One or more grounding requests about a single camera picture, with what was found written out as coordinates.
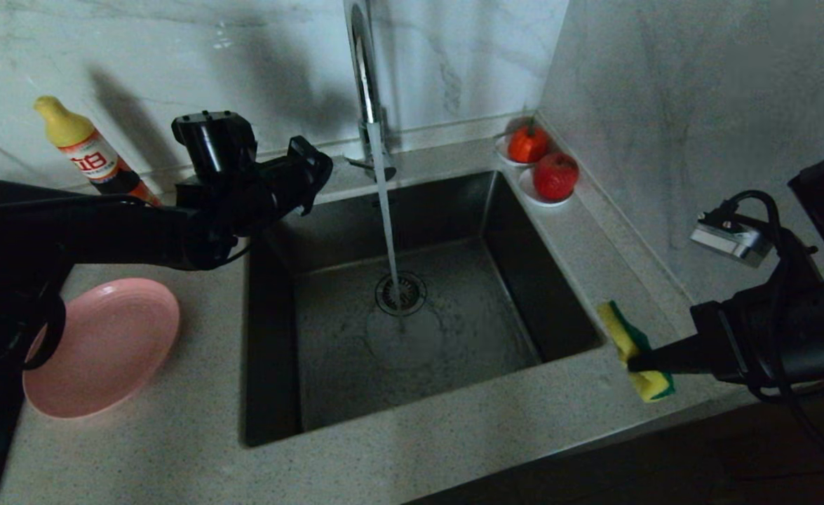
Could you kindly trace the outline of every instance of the countertop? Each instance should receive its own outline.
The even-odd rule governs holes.
[[[502,170],[522,198],[520,172],[489,138],[398,154],[396,164],[390,187]],[[336,163],[318,201],[373,192],[362,170]],[[688,336],[688,307],[642,244],[628,242],[626,222],[588,170],[563,206],[524,206],[590,317],[614,299],[654,345]],[[247,448],[239,441],[245,263],[211,272],[79,266],[63,295],[133,276],[168,285],[180,301],[170,358],[142,393],[101,415],[56,421],[25,405],[0,504],[396,503],[748,402],[737,386],[680,376],[674,396],[646,405],[603,336],[592,351]]]

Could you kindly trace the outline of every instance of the running water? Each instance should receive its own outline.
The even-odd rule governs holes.
[[[369,123],[367,135],[371,143],[371,154],[374,157],[374,176],[377,180],[377,199],[380,201],[380,215],[384,220],[384,236],[386,237],[386,256],[390,259],[390,276],[393,279],[393,300],[402,306],[399,300],[399,274],[396,271],[396,251],[393,249],[393,222],[390,221],[390,204],[386,199],[386,162],[384,160],[384,145],[380,138],[380,123]]]

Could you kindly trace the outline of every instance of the pink plate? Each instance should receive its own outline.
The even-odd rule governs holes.
[[[28,400],[45,415],[94,415],[133,396],[166,360],[178,333],[178,301],[148,278],[120,278],[66,303],[53,357],[22,375]],[[40,337],[32,351],[40,343]]]

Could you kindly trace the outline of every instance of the sponge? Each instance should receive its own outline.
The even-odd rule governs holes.
[[[631,358],[639,356],[642,352],[651,351],[649,338],[623,318],[614,301],[601,304],[597,312],[608,329],[608,335],[614,340],[614,345],[617,345],[617,358],[625,368]],[[640,398],[646,403],[656,402],[675,393],[674,377],[667,372],[630,372],[630,381],[633,382],[636,393],[639,393]]]

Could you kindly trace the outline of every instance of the tomato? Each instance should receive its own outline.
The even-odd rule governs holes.
[[[565,153],[547,154],[533,169],[533,186],[536,192],[550,201],[562,201],[571,196],[577,179],[577,162]]]
[[[549,152],[549,134],[530,124],[515,130],[508,141],[508,157],[518,163],[536,163]]]

